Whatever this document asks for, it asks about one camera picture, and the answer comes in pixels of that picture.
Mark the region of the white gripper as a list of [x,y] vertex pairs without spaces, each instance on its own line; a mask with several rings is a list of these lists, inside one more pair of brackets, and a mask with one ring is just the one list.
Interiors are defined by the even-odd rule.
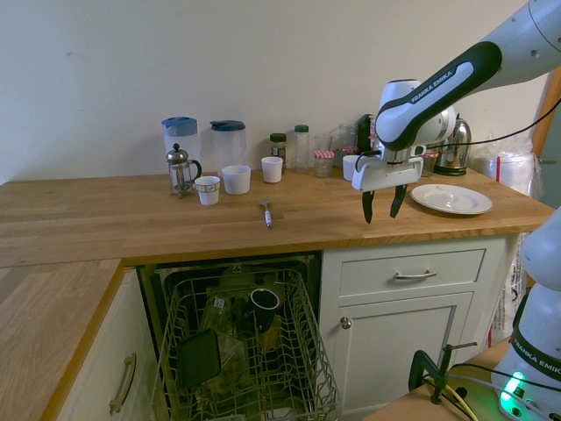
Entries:
[[423,158],[413,157],[400,164],[389,164],[377,156],[360,155],[352,177],[352,187],[362,193],[365,221],[372,223],[375,190],[395,187],[390,217],[395,218],[402,206],[410,183],[422,176]]

